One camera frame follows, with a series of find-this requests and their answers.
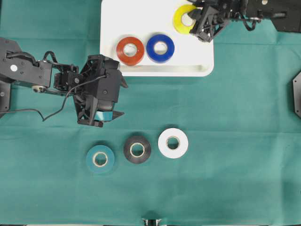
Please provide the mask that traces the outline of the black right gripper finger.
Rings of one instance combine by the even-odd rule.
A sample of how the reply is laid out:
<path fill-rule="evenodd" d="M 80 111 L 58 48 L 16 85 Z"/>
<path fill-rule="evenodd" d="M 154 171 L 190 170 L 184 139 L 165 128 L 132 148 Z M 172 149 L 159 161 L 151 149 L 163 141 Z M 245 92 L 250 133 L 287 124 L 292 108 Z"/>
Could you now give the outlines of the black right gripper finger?
<path fill-rule="evenodd" d="M 202 42 L 211 42 L 229 24 L 220 11 L 209 5 L 192 10 L 189 17 L 195 21 L 189 34 Z"/>
<path fill-rule="evenodd" d="M 187 0 L 187 1 L 190 2 L 196 8 L 203 8 L 207 5 L 206 0 Z"/>

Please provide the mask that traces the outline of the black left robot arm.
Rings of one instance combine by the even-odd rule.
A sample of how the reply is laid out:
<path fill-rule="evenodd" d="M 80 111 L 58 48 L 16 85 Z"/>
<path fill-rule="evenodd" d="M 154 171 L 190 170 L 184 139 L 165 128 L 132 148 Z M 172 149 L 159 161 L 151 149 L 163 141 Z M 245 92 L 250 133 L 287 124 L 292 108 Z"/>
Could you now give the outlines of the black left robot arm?
<path fill-rule="evenodd" d="M 14 40 L 0 40 L 0 115 L 15 113 L 10 109 L 11 86 L 31 88 L 73 98 L 77 123 L 102 127 L 105 122 L 123 115 L 114 110 L 121 87 L 128 85 L 119 61 L 104 55 L 89 55 L 80 70 L 73 64 L 61 64 L 54 52 L 47 51 L 42 60 L 20 49 Z"/>

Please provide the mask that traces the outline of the left gripper teal-taped finger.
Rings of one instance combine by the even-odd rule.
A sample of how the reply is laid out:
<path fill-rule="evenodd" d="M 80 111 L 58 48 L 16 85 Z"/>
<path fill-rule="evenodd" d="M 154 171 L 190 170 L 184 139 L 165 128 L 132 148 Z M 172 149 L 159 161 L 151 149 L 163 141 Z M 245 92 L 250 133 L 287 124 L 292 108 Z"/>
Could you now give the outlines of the left gripper teal-taped finger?
<path fill-rule="evenodd" d="M 123 77 L 122 74 L 120 74 L 121 80 L 120 80 L 120 85 L 124 88 L 128 88 L 128 84 L 126 83 L 125 78 Z"/>
<path fill-rule="evenodd" d="M 112 121 L 112 120 L 122 116 L 123 114 L 124 114 L 123 112 L 118 112 L 118 111 L 110 111 L 110 112 L 97 111 L 95 113 L 95 120 L 96 121 Z"/>

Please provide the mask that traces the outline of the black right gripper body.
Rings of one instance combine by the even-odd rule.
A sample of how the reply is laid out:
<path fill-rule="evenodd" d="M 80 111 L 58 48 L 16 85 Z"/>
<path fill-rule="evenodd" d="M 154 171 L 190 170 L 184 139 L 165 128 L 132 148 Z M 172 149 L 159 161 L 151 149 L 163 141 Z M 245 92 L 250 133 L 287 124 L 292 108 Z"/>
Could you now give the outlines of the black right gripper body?
<path fill-rule="evenodd" d="M 244 0 L 207 0 L 206 3 L 218 11 L 215 18 L 219 21 L 238 20 L 245 13 Z"/>

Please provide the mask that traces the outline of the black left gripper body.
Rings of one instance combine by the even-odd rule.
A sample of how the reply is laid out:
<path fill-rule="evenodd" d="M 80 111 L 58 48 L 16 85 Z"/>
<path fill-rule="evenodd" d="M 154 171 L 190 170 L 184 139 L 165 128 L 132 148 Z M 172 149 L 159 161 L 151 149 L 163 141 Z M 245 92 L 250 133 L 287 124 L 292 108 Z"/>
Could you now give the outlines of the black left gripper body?
<path fill-rule="evenodd" d="M 55 75 L 54 88 L 73 98 L 78 124 L 103 126 L 95 117 L 97 112 L 104 111 L 106 89 L 101 84 L 106 78 L 105 59 L 103 55 L 90 55 L 81 71 L 68 65 Z"/>

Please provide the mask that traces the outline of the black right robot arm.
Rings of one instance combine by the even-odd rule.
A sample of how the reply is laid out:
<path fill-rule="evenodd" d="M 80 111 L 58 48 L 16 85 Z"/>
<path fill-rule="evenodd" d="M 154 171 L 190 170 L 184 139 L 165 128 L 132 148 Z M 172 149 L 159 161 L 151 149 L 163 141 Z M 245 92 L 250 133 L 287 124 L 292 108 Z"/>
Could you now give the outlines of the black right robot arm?
<path fill-rule="evenodd" d="M 279 32 L 301 32 L 299 0 L 191 0 L 196 8 L 188 13 L 195 21 L 189 34 L 211 42 L 230 22 L 242 22 L 248 31 L 264 19 Z"/>

